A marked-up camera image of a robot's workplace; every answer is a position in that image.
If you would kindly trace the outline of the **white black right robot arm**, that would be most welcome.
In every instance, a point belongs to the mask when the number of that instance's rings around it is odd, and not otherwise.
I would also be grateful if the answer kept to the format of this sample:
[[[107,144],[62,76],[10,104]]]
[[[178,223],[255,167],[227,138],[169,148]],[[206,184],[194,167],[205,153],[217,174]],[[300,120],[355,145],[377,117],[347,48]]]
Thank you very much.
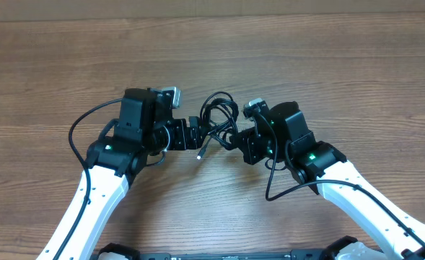
[[[264,158],[292,174],[297,185],[276,195],[275,201],[303,187],[344,211],[388,259],[425,259],[425,224],[394,205],[371,185],[341,151],[317,141],[296,102],[269,108],[260,98],[245,104],[243,115],[252,128],[231,136],[247,164]]]

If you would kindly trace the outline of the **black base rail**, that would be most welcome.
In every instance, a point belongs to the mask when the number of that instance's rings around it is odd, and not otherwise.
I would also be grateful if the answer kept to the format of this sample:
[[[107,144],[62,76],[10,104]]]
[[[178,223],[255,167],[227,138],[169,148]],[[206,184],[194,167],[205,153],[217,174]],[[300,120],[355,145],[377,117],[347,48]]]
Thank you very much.
[[[367,248],[363,243],[350,243],[343,249],[328,248],[292,249],[287,252],[273,253],[196,253],[196,254],[170,254],[170,253],[141,253],[135,249],[110,243],[92,254],[91,260],[120,259],[120,260],[374,260],[386,259],[384,253]]]

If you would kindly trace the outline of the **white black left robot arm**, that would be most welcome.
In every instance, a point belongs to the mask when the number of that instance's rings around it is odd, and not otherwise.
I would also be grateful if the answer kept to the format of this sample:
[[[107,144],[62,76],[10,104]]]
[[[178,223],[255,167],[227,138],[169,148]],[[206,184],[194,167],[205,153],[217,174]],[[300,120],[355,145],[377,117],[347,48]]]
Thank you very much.
[[[199,119],[175,119],[177,87],[131,88],[118,100],[120,114],[100,132],[85,157],[82,177],[68,209],[39,259],[89,259],[114,209],[149,156],[201,146]]]

